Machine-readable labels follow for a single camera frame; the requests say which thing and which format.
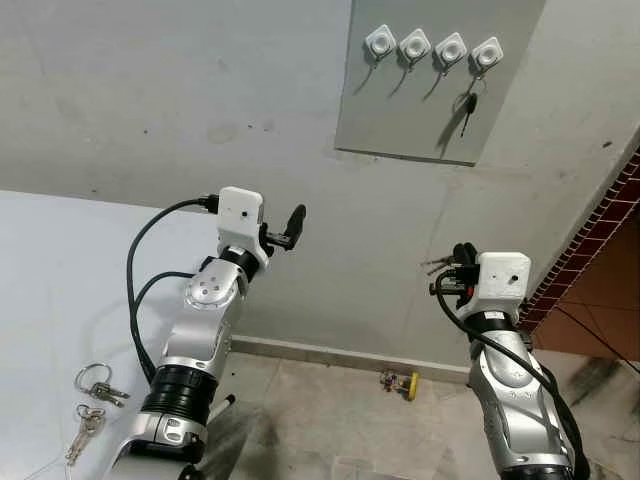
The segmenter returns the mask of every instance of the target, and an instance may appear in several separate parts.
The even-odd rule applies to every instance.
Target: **tiled floor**
[[[616,363],[540,352],[575,404],[596,479],[640,471],[638,383]],[[464,385],[422,380],[409,403],[375,372],[232,354],[216,398],[238,401],[210,428],[216,480],[477,480],[496,474]]]
[[[625,357],[640,360],[640,221],[630,218],[562,297],[559,306]],[[534,332],[539,348],[612,358],[557,309]]]

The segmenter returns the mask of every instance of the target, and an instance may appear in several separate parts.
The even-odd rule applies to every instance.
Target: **table surface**
[[[155,212],[0,192],[0,419],[9,428],[1,440],[0,480],[100,478],[126,435],[147,386],[129,336],[125,256]],[[215,216],[193,212],[177,212],[154,227],[136,256],[138,288],[160,271],[193,271],[215,253],[215,227]],[[152,357],[182,306],[183,284],[163,280],[145,299],[140,328]],[[76,373],[92,362],[113,368],[112,385],[132,397],[124,408],[74,389]],[[68,470],[64,455],[78,431],[79,403],[105,407],[107,420]]]

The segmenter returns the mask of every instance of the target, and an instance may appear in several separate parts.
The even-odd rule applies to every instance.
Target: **gray metal plate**
[[[544,0],[353,0],[335,147],[473,165],[543,7]],[[505,57],[484,81],[473,84],[479,100],[463,138],[464,94],[475,78],[468,59],[458,62],[446,76],[441,76],[432,54],[411,71],[399,52],[392,52],[374,67],[364,38],[383,23],[398,43],[421,27],[432,47],[457,31],[469,52],[487,38],[498,37]]]

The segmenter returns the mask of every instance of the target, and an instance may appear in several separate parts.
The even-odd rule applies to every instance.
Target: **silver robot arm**
[[[207,259],[188,282],[151,391],[105,479],[204,478],[194,465],[204,455],[207,423],[215,414],[210,405],[249,284],[268,266],[271,245],[295,246],[306,215],[298,206],[285,233],[270,234],[262,221],[262,196],[235,187],[221,190],[217,210],[218,258]]]
[[[527,288],[529,258],[514,252],[477,255],[471,244],[458,244],[454,254],[442,260],[452,268],[440,274],[430,293],[439,295],[445,312],[448,307],[442,296],[459,296],[455,313],[448,310],[448,316],[467,333],[493,340],[540,376],[545,375],[515,328],[518,306]],[[500,478],[586,478],[574,477],[574,458],[567,448],[570,443],[542,384],[514,360],[474,336],[469,335],[469,386],[480,401],[486,438]]]

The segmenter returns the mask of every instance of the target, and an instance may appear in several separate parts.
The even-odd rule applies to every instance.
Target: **concrete wall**
[[[163,206],[235,184],[273,225],[305,202],[240,333],[464,364],[421,262],[519,249],[535,283],[638,126],[639,14],[548,0],[467,168],[332,149],[347,0],[3,0],[0,187]]]

